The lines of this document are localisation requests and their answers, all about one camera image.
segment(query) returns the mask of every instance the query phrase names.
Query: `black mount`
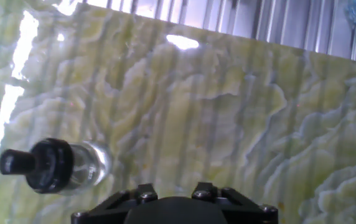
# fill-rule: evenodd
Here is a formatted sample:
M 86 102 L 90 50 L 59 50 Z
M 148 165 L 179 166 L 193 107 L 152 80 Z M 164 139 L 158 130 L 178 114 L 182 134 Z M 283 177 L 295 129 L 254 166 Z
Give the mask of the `black mount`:
M 231 188 L 199 182 L 187 197 L 158 199 L 152 184 L 123 190 L 89 212 L 76 212 L 72 224 L 278 224 L 278 209 L 259 206 Z

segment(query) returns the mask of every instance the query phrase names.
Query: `marble surface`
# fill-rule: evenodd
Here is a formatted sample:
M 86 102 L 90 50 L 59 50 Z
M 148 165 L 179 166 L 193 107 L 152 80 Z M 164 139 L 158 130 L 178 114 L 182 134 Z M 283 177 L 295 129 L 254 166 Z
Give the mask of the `marble surface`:
M 64 223 L 117 190 L 198 181 L 356 223 L 356 62 L 66 1 L 0 0 L 0 152 L 107 143 L 93 190 L 37 195 L 0 175 L 0 223 Z

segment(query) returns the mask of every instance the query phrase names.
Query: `black bracket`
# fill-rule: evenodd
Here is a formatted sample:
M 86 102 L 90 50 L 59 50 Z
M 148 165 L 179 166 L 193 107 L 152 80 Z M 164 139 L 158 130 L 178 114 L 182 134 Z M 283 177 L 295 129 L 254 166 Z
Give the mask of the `black bracket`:
M 136 207 L 142 208 L 142 206 L 147 206 L 149 211 L 153 211 L 149 206 L 160 209 L 161 204 L 177 205 L 177 203 L 182 202 L 180 198 L 183 197 L 170 197 L 159 200 L 152 184 L 143 184 L 139 185 L 137 189 L 131 191 L 123 190 L 113 194 L 110 198 L 89 212 L 74 213 L 72 215 L 72 224 L 129 224 L 127 223 L 127 216 L 133 210 L 137 210 Z M 188 202 L 187 205 L 191 206 L 192 202 L 190 202 L 189 198 L 187 198 L 187 200 L 189 200 L 189 202 L 186 201 L 185 203 Z M 194 204 L 200 203 L 195 203 L 196 201 L 203 201 L 201 203 L 205 203 L 204 205 L 212 205 L 212 209 L 220 210 L 219 213 L 221 213 L 222 219 L 225 220 L 218 222 L 221 224 L 278 224 L 277 208 L 270 205 L 259 206 L 235 189 L 218 189 L 211 183 L 199 182 L 192 193 L 192 200 L 194 200 Z M 155 214 L 161 212 L 162 209 L 156 210 Z M 184 210 L 185 209 L 181 209 L 181 207 L 175 208 L 173 214 L 181 214 Z

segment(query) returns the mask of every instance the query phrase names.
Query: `black plastic part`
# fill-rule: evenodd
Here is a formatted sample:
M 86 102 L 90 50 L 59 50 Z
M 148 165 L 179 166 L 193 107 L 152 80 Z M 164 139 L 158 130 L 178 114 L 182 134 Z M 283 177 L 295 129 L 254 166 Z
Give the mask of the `black plastic part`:
M 59 139 L 38 142 L 31 153 L 35 155 L 38 169 L 26 175 L 29 186 L 39 194 L 54 194 L 63 190 L 73 173 L 73 151 L 70 145 Z
M 138 185 L 138 189 L 135 191 L 135 197 L 137 198 L 138 204 L 148 203 L 159 198 L 152 184 Z
M 126 224 L 227 224 L 218 205 L 185 197 L 168 197 L 131 209 Z
M 29 152 L 5 150 L 0 157 L 0 172 L 4 175 L 26 175 L 35 171 L 35 156 Z
M 197 192 L 207 192 L 203 196 L 198 196 Z M 211 183 L 199 182 L 192 193 L 192 199 L 203 200 L 205 202 L 213 202 L 218 197 L 218 188 Z
M 44 139 L 30 152 L 8 149 L 1 154 L 0 172 L 4 175 L 21 174 L 37 193 L 58 193 L 70 181 L 74 158 L 70 145 L 59 139 Z
M 199 183 L 196 191 L 210 191 L 212 202 L 197 198 L 168 197 L 143 202 L 138 199 L 156 192 L 151 184 L 133 191 L 121 191 L 88 212 L 72 215 L 73 224 L 278 224 L 278 210 L 264 211 L 234 189 L 219 190 Z

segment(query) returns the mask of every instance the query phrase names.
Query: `black knob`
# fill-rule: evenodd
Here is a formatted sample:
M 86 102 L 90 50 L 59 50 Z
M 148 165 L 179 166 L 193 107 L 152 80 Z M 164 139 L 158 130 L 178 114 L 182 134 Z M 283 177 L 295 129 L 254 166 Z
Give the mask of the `black knob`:
M 30 174 L 35 170 L 35 156 L 29 152 L 5 150 L 0 157 L 0 172 L 4 175 Z

